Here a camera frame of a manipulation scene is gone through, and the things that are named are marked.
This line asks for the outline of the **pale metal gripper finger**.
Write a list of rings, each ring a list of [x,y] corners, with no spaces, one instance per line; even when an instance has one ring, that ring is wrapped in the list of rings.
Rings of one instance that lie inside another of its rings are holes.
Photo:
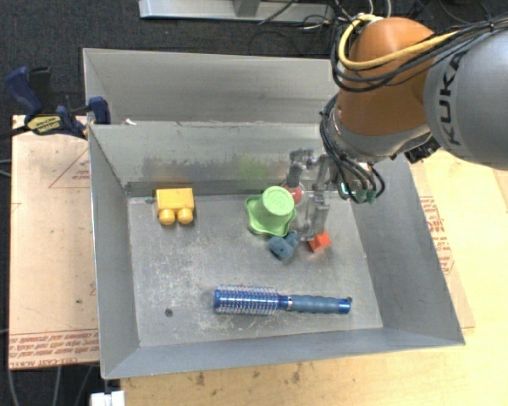
[[[325,230],[330,206],[324,192],[313,192],[307,202],[305,240],[312,241]]]
[[[301,175],[305,170],[312,169],[318,164],[313,148],[300,148],[289,155],[290,167],[286,175],[285,184],[289,189],[300,186]]]

